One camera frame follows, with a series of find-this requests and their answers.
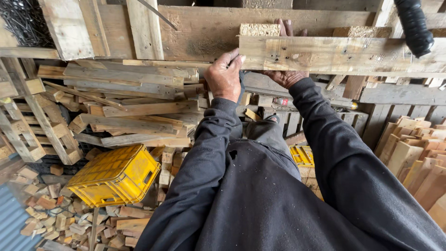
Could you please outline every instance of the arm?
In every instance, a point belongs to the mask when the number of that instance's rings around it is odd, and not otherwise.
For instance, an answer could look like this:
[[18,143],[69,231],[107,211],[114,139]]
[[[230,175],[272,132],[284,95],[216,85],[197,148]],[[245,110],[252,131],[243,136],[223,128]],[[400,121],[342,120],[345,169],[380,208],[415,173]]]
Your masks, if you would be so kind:
[[444,250],[441,229],[353,127],[336,116],[320,87],[303,78],[289,92],[304,118],[324,201],[389,247]]
[[165,201],[155,210],[135,250],[192,250],[226,170],[226,148],[240,95],[238,48],[225,53],[205,73],[214,99],[195,133]]

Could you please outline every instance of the plastic crate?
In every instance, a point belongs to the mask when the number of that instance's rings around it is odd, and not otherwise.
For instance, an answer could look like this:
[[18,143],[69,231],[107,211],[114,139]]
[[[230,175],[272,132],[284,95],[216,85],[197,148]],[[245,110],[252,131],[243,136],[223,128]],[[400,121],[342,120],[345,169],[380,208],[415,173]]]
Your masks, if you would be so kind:
[[132,204],[141,201],[161,166],[143,144],[96,156],[67,184],[87,206]]

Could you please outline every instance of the wooden stick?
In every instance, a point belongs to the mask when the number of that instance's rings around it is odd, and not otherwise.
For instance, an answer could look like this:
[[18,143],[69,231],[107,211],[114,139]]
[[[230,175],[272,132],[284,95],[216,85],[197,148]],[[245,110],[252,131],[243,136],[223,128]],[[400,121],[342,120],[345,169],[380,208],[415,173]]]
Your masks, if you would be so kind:
[[102,104],[109,105],[111,107],[117,108],[119,110],[127,111],[127,108],[125,108],[121,104],[115,103],[113,101],[105,100],[103,98],[99,98],[99,97],[96,97],[96,96],[87,95],[87,94],[84,94],[84,93],[82,93],[80,91],[76,91],[76,90],[73,90],[73,89],[70,89],[70,88],[58,85],[58,84],[54,84],[54,83],[51,83],[51,82],[48,82],[48,81],[43,81],[43,82],[45,84],[51,86],[51,87],[54,87],[54,88],[58,89],[58,90],[61,90],[61,91],[67,92],[67,93],[71,93],[73,95],[77,95],[77,96],[80,96],[80,97],[84,97],[84,98],[87,98],[87,99],[91,99],[91,100],[94,100],[96,102],[99,102],[99,103],[102,103]]

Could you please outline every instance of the blue corrugated sheet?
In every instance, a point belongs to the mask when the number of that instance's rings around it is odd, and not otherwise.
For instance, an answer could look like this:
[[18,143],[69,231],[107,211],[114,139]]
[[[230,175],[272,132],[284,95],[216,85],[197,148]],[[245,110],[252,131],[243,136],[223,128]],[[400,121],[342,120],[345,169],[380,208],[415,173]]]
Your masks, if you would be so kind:
[[34,246],[42,239],[37,234],[31,236],[20,234],[25,221],[30,215],[9,191],[6,184],[0,185],[0,250],[1,251],[35,251]]

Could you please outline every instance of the right hand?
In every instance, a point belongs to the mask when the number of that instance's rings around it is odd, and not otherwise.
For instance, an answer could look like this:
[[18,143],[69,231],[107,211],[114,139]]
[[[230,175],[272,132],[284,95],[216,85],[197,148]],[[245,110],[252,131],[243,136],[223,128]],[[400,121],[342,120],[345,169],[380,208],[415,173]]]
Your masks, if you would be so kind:
[[[274,22],[281,26],[280,36],[281,37],[292,37],[293,36],[293,25],[291,20],[276,19]],[[308,36],[307,29],[304,29],[301,33],[302,37]],[[278,83],[286,89],[290,89],[296,82],[303,78],[308,78],[310,72],[308,71],[260,71],[260,73],[267,75],[274,82]]]

